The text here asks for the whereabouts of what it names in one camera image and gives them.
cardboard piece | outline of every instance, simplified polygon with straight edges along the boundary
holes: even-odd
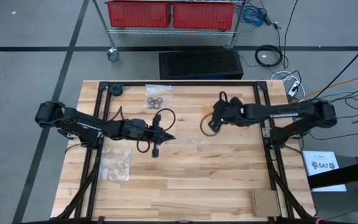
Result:
[[[257,189],[250,193],[252,214],[255,217],[280,216],[277,192],[274,190]]]

black metal frame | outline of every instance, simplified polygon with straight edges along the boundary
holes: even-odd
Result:
[[[265,81],[260,81],[260,82],[212,82],[212,81],[183,81],[183,82],[173,82],[173,81],[162,81],[162,82],[100,82],[99,83],[99,87],[98,87],[98,95],[96,97],[96,104],[95,104],[95,108],[94,108],[94,116],[97,116],[100,112],[100,106],[101,106],[101,99],[102,99],[102,94],[103,91],[110,88],[110,86],[112,85],[116,85],[116,84],[121,84],[121,85],[126,85],[126,86],[144,86],[147,84],[155,84],[155,85],[173,85],[173,86],[227,86],[227,85],[232,85],[232,86],[250,86],[254,89],[254,95],[255,95],[255,102],[258,104],[262,104],[261,103],[261,98],[260,98],[260,94],[259,94],[259,90],[262,91],[263,96],[264,96],[264,101],[265,104],[267,106],[270,106],[270,98],[269,98],[269,93],[268,93],[268,89],[267,89],[267,84]],[[103,119],[107,119],[108,116],[108,109],[111,103],[111,93],[107,90],[107,96],[106,96],[106,103],[104,105],[104,113],[103,113]],[[272,119],[270,119],[269,121],[269,125],[270,127],[274,127],[274,121]],[[260,131],[262,134],[262,128],[265,128],[265,123],[261,123],[260,124]],[[267,163],[269,161],[272,161],[272,157],[270,155],[270,144],[268,141],[266,141],[264,139],[264,150],[265,150],[265,156],[266,156],[266,161]],[[96,160],[95,163],[100,164],[101,162],[101,148],[97,149],[97,153],[96,153]],[[282,160],[282,155],[280,152],[280,149],[278,147],[274,147],[276,156],[277,156],[277,164],[278,164],[278,172],[280,173],[280,177],[283,180],[283,182],[285,183],[285,185],[287,186],[287,180],[285,177],[285,170],[284,170],[284,165],[283,165],[283,160]],[[82,171],[82,176],[81,176],[81,183],[83,183],[86,179],[87,173],[89,171],[90,168],[90,160],[91,160],[91,156],[92,156],[92,149],[87,149],[86,154],[85,154],[85,162],[84,162],[84,167],[83,167],[83,171]],[[269,172],[269,179],[270,179],[270,186],[272,190],[276,190],[277,186],[276,186],[276,182],[274,181],[273,177],[271,176],[270,172]],[[96,195],[96,189],[97,189],[97,183],[98,180],[94,179],[92,184],[91,184],[91,193],[89,195],[89,200],[88,200],[88,207],[87,207],[87,211],[86,211],[86,216],[85,218],[87,219],[91,219],[92,218],[92,212],[93,212],[93,206],[94,206],[94,198]],[[285,205],[287,208],[287,214],[288,214],[288,218],[294,218],[293,215],[293,210],[292,210],[292,206],[289,202],[289,200],[286,198],[285,199]],[[78,203],[76,209],[75,209],[75,218],[80,218],[81,216],[81,209],[83,206],[83,199],[80,200],[80,202]],[[104,221],[103,223],[118,223],[118,222],[122,222],[122,221]],[[269,223],[273,223],[274,222],[274,218],[273,217],[268,217],[268,222]],[[154,222],[125,222],[125,223],[154,223]],[[178,223],[178,222],[159,222],[159,223]],[[256,223],[266,223],[266,222],[246,222],[248,224],[256,224]]]

blue cable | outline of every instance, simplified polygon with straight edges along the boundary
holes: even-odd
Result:
[[[253,7],[246,7],[241,15],[241,21],[260,27],[264,24],[265,16],[260,9]]]

white cable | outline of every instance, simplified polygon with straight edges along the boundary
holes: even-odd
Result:
[[[273,80],[274,76],[277,75],[277,74],[281,74],[281,73],[286,73],[288,74],[287,76],[285,76],[284,78],[282,78],[283,82],[286,82],[286,81],[290,81],[291,79],[295,79],[296,81],[299,81],[299,79],[295,76],[292,75],[292,72],[289,72],[289,71],[279,71],[279,72],[275,72],[273,73],[272,77],[270,77],[271,80]],[[305,92],[305,89],[303,88],[303,85],[302,83],[300,84],[301,86],[301,89],[302,89],[302,92],[303,92],[303,97],[306,96],[306,92]]]

caster wheel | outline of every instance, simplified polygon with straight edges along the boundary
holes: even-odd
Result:
[[[107,51],[107,58],[110,62],[116,62],[119,59],[119,53],[117,49],[110,49]]]

